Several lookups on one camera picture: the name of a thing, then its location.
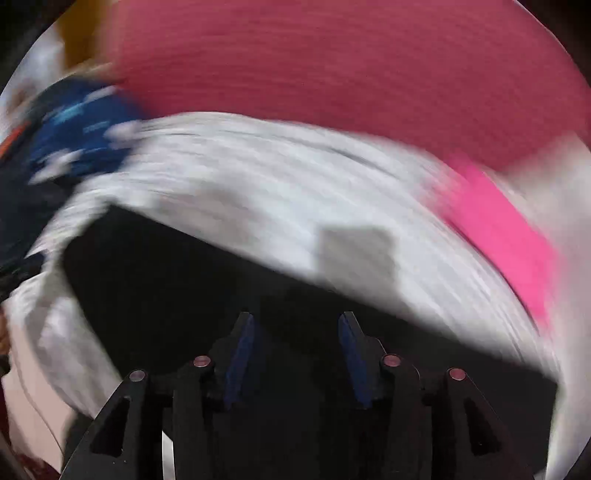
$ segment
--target clothing pile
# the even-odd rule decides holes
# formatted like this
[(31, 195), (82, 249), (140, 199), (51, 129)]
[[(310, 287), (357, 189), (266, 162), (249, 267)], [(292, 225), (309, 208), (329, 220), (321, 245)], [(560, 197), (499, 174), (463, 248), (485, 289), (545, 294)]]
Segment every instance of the clothing pile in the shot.
[[(559, 382), (561, 479), (591, 433), (589, 89), (561, 45), (497, 0), (109, 15), (117, 85), (48, 88), (0, 163), (0, 268), (46, 255), (5, 308), (62, 399), (96, 416), (130, 369), (176, 369), (241, 309), (298, 375), (330, 376), (323, 322), (354, 308), (478, 378), (536, 470)], [(318, 331), (311, 356), (290, 325)]]

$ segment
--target screw head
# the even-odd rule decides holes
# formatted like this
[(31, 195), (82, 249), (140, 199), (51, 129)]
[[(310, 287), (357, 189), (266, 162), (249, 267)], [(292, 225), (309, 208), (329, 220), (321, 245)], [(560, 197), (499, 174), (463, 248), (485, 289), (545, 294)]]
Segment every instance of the screw head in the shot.
[(466, 378), (466, 372), (461, 368), (452, 368), (449, 371), (449, 376), (452, 377), (454, 380), (458, 380), (458, 382), (464, 380)]
[(132, 382), (141, 382), (146, 377), (146, 372), (143, 370), (134, 370), (129, 374), (129, 379)]
[(193, 365), (199, 368), (203, 368), (208, 366), (212, 362), (212, 359), (209, 358), (207, 355), (199, 355), (195, 357), (193, 360)]
[(389, 353), (388, 355), (384, 355), (382, 362), (384, 362), (384, 365), (387, 367), (398, 367), (402, 363), (402, 360), (398, 355)]

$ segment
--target red fabric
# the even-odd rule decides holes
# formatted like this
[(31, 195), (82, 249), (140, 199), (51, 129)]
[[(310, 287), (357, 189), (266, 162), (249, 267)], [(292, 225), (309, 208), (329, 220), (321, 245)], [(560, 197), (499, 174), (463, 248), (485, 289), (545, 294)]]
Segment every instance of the red fabric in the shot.
[(125, 0), (109, 27), (155, 116), (306, 122), (497, 169), (586, 132), (585, 80), (512, 0)]

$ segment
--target pink fabric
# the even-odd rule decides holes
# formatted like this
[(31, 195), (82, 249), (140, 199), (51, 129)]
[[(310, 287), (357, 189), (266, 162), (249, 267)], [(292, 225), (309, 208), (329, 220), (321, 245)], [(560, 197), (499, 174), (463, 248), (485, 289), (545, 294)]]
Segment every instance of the pink fabric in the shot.
[(497, 169), (586, 131), (587, 84), (512, 0), (125, 0), (106, 32), (155, 116), (306, 122)]
[(536, 324), (547, 330), (546, 304), (557, 266), (553, 247), (478, 166), (463, 159), (453, 165), (459, 175), (441, 193), (443, 219), (501, 272)]

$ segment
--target blue patterned fabric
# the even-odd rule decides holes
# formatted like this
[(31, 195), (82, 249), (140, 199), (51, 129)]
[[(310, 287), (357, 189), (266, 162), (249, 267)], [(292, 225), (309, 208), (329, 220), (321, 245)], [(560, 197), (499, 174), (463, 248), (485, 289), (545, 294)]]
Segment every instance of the blue patterned fabric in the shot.
[(31, 141), (30, 183), (113, 172), (135, 144), (142, 116), (116, 87), (79, 77), (60, 83), (54, 108)]

